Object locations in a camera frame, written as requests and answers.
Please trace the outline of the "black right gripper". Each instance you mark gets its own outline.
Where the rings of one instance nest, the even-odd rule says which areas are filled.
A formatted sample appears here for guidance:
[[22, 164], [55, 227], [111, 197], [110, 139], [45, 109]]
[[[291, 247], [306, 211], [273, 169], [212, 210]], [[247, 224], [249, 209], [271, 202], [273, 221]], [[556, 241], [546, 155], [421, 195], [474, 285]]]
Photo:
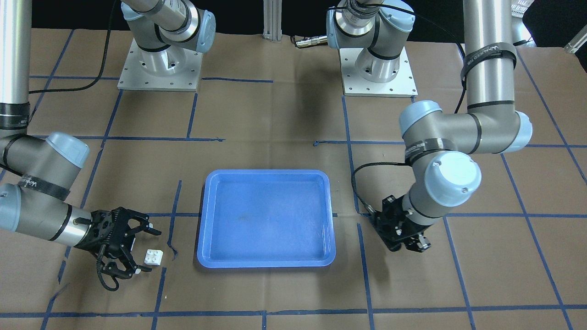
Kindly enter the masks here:
[[[138, 221], [139, 225], [131, 228], [128, 225], [131, 219]], [[91, 213], [90, 219], [77, 218], [74, 223], [89, 226], [75, 248], [98, 254], [101, 246], [105, 246], [105, 252], [101, 256], [107, 257], [109, 262], [101, 262], [102, 274], [115, 279], [130, 279], [141, 271], [152, 271], [151, 267], [137, 264], [130, 251], [135, 235], [139, 232], [154, 236], [162, 234], [152, 226], [147, 214], [123, 207], [112, 211], [99, 209]]]

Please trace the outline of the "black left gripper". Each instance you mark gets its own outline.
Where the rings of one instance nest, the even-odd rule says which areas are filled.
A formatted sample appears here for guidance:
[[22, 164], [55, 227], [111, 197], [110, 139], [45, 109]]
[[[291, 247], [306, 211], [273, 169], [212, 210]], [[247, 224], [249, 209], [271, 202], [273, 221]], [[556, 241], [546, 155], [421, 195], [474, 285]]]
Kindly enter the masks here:
[[375, 212], [375, 231], [387, 249], [396, 252], [405, 246], [423, 253], [432, 245], [424, 236], [427, 226], [411, 221], [402, 209], [403, 198], [388, 196], [382, 200], [382, 211]]

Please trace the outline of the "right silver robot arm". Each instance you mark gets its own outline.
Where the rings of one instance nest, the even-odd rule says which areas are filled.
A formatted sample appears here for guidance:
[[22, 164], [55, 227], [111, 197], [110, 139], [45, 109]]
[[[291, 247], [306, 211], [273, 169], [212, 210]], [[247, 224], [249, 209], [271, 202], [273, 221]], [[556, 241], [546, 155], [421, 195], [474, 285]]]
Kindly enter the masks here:
[[135, 236], [160, 234], [132, 209], [86, 210], [67, 204], [89, 147], [69, 134], [27, 133], [32, 2], [1, 2], [1, 167], [20, 177], [1, 186], [1, 228], [90, 252], [99, 278], [130, 279], [150, 272], [134, 261]]

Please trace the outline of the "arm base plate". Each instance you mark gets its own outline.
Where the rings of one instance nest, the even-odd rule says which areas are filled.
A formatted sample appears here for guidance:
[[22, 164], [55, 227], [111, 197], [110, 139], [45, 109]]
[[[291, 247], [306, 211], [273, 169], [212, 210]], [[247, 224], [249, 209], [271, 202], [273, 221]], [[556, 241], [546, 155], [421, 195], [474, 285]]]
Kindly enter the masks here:
[[204, 55], [177, 46], [147, 52], [132, 41], [117, 87], [134, 91], [196, 92]]
[[398, 58], [375, 58], [367, 48], [339, 50], [345, 96], [411, 98], [419, 94], [405, 48]]

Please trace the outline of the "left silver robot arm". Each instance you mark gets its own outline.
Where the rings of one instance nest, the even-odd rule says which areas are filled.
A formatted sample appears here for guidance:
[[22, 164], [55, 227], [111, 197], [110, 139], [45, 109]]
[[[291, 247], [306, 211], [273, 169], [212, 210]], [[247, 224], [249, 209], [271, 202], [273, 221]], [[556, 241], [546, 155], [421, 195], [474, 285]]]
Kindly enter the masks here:
[[461, 79], [467, 110], [444, 113], [436, 102], [409, 105], [399, 124], [405, 163], [415, 183], [402, 197], [389, 196], [370, 223], [386, 247], [423, 252], [424, 231], [464, 204], [482, 182], [476, 153], [509, 153], [532, 136], [529, 117], [515, 108], [516, 48], [509, 0], [465, 0], [465, 56]]

